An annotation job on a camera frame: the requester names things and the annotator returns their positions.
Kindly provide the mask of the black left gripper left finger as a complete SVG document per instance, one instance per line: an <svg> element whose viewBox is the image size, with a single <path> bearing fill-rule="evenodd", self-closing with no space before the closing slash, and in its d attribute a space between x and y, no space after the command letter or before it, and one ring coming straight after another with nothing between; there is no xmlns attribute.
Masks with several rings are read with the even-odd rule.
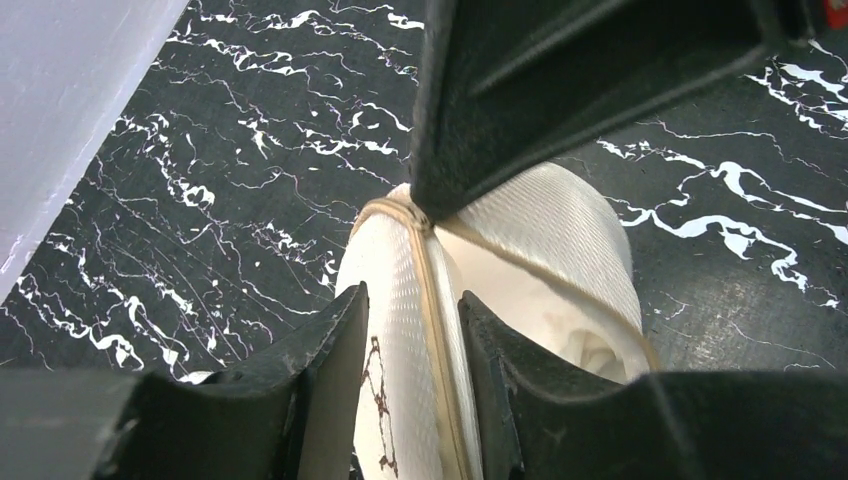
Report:
<svg viewBox="0 0 848 480"><path fill-rule="evenodd" d="M364 284L199 384L96 369L1 372L5 479L345 479Z"/></svg>

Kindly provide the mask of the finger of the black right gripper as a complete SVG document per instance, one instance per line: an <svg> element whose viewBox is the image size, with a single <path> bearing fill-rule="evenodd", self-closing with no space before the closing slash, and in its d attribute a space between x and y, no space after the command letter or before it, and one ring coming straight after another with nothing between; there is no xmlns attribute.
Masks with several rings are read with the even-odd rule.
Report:
<svg viewBox="0 0 848 480"><path fill-rule="evenodd" d="M818 1L430 1L412 199L445 219L821 31Z"/></svg>

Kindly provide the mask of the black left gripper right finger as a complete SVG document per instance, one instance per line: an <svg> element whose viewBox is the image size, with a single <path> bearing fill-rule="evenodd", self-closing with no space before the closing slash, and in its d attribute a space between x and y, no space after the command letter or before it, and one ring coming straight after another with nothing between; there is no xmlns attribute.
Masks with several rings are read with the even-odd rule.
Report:
<svg viewBox="0 0 848 480"><path fill-rule="evenodd" d="M488 479L843 479L838 373L590 374L458 304Z"/></svg>

